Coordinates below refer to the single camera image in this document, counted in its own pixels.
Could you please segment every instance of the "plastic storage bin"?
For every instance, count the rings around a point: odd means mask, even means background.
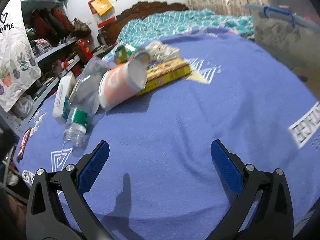
[[[288,68],[320,67],[320,27],[280,8],[246,4],[256,43]]]

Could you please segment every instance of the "brown handbag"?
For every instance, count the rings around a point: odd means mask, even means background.
[[[91,29],[86,23],[83,23],[78,18],[73,20],[72,36],[78,38],[85,38],[91,34]]]

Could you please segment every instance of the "teal bedding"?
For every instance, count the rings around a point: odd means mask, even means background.
[[[253,22],[251,16],[219,15],[209,9],[167,11],[156,13],[144,20],[133,19],[121,30],[118,43],[141,45],[145,42],[157,40],[175,34],[189,34],[193,31],[204,30],[208,27],[224,27],[230,32],[244,37],[253,35]],[[115,49],[105,56],[110,59]]]

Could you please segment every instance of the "red pot print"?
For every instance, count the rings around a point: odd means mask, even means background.
[[[10,73],[2,80],[2,83],[5,84],[7,87],[10,87],[12,82],[11,82],[11,76]]]

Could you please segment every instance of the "blue gripper pad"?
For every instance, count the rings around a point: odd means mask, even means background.
[[[243,189],[242,175],[217,141],[213,141],[211,144],[211,156],[229,189],[240,195]]]
[[[101,145],[93,151],[90,160],[78,175],[79,194],[83,194],[91,190],[92,185],[96,181],[100,171],[109,158],[110,149],[108,143],[101,142],[100,144]]]

